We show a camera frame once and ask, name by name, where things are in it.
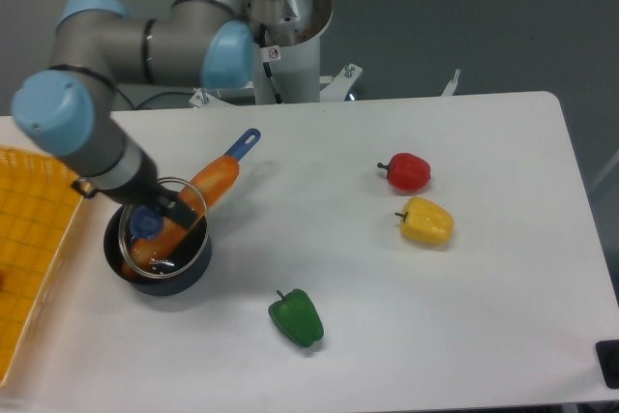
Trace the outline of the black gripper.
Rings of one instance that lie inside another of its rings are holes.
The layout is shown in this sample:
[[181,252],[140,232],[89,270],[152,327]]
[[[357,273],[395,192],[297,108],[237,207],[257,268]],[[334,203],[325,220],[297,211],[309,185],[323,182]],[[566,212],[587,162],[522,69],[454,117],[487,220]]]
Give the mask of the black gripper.
[[142,154],[136,162],[122,159],[112,169],[96,178],[77,178],[71,188],[84,198],[102,193],[119,204],[144,204],[185,230],[198,221],[197,213],[178,193],[164,188],[158,181],[154,162]]

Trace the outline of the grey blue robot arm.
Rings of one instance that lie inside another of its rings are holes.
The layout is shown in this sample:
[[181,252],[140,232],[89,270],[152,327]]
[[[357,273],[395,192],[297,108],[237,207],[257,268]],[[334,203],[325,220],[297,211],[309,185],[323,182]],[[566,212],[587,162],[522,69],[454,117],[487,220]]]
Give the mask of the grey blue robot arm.
[[121,84],[240,89],[254,35],[241,0],[174,0],[166,19],[134,19],[118,0],[69,0],[50,64],[26,79],[11,112],[42,150],[121,204],[142,204],[188,229],[195,212],[158,181],[151,158],[111,118]]

